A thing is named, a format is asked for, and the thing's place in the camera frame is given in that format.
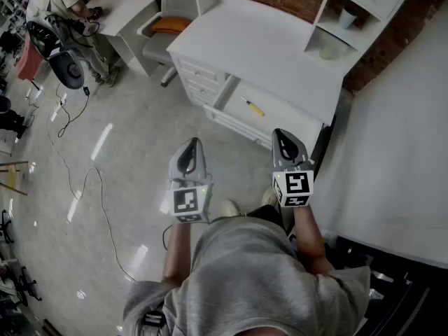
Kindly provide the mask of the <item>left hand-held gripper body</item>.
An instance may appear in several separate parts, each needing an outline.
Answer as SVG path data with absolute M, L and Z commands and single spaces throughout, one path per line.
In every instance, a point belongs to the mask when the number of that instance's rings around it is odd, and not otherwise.
M 209 223 L 212 175 L 170 171 L 167 201 L 169 214 L 178 223 Z

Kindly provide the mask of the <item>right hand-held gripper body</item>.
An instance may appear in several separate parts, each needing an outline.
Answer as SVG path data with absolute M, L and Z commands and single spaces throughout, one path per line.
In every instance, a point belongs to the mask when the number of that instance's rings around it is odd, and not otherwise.
M 304 207 L 314 193 L 314 171 L 309 162 L 297 165 L 278 162 L 274 166 L 272 187 L 280 207 Z

